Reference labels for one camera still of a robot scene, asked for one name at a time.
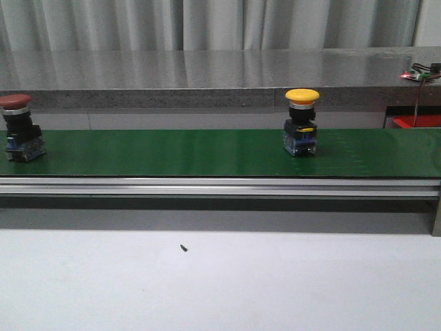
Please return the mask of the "yellow mushroom push button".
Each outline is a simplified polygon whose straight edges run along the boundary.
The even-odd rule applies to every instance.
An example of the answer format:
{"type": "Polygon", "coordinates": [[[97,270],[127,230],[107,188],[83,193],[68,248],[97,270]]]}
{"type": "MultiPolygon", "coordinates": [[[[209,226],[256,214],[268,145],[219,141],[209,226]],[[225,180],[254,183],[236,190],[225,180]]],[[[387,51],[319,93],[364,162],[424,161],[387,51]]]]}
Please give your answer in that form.
{"type": "Polygon", "coordinates": [[[320,94],[312,89],[292,89],[285,93],[289,101],[289,116],[283,131],[283,146],[291,156],[316,153],[317,125],[315,101],[320,94]]]}

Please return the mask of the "red plastic bin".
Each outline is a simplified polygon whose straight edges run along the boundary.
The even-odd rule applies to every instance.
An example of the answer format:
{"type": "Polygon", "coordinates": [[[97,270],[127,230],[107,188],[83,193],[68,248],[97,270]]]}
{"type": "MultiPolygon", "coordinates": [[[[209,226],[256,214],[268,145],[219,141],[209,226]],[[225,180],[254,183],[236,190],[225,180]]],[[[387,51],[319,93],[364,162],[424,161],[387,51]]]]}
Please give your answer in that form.
{"type": "Polygon", "coordinates": [[[400,128],[439,128],[440,115],[421,115],[414,116],[397,116],[393,118],[393,122],[400,128]]]}

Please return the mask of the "white curtain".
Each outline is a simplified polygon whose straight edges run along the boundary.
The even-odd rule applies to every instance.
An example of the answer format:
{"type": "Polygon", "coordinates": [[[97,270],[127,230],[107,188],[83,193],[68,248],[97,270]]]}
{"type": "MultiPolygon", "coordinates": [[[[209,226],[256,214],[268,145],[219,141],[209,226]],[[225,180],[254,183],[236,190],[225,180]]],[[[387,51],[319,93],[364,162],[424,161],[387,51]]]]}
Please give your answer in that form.
{"type": "Polygon", "coordinates": [[[412,46],[419,1],[2,1],[3,51],[412,46]]]}

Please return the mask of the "aluminium conveyor frame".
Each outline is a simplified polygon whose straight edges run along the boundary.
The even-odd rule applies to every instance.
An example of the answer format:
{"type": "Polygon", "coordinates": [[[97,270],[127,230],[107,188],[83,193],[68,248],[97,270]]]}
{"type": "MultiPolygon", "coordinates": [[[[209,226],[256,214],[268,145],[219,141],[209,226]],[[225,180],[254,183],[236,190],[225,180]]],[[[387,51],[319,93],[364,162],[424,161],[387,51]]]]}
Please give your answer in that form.
{"type": "Polygon", "coordinates": [[[439,179],[3,177],[3,208],[409,212],[440,204],[439,179]]]}

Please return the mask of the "small green circuit board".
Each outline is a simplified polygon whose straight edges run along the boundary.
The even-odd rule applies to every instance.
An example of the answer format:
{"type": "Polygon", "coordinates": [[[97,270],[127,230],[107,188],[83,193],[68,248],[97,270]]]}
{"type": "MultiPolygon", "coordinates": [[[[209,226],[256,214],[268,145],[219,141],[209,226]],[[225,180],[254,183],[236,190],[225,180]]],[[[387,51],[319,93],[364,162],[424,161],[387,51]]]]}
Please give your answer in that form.
{"type": "Polygon", "coordinates": [[[421,81],[433,80],[433,75],[430,72],[410,69],[410,70],[405,71],[404,73],[402,73],[400,75],[400,78],[406,79],[406,80],[409,80],[409,81],[421,82],[421,81]]]}

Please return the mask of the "grey stone counter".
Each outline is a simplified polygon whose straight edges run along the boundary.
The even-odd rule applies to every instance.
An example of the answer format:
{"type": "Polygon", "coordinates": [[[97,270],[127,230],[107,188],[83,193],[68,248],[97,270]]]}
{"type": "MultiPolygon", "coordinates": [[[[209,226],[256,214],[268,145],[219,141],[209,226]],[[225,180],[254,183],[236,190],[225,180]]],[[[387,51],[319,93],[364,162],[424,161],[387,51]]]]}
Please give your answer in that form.
{"type": "Polygon", "coordinates": [[[400,78],[438,47],[3,51],[1,93],[32,97],[43,129],[275,128],[287,90],[311,88],[321,128],[381,128],[389,108],[440,105],[440,82],[400,78]]]}

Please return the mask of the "red mushroom push button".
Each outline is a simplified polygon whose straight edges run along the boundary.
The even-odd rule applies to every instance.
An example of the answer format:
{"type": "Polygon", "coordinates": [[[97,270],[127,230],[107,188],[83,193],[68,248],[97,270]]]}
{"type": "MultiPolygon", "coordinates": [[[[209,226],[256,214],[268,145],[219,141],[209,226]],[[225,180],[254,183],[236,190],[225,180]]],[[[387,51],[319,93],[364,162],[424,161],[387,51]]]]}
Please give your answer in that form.
{"type": "Polygon", "coordinates": [[[6,122],[6,158],[14,162],[29,162],[46,153],[39,125],[33,124],[28,108],[28,94],[1,97],[3,119],[6,122]]]}

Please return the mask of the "green conveyor belt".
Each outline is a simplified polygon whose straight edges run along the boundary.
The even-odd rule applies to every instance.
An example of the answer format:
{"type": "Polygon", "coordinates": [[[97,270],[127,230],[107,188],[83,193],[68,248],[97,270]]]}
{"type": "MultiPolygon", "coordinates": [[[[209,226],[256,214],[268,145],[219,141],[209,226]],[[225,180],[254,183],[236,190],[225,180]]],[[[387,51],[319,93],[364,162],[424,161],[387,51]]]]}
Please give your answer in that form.
{"type": "Polygon", "coordinates": [[[438,178],[440,130],[320,129],[293,157],[281,130],[47,130],[46,153],[3,176],[438,178]]]}

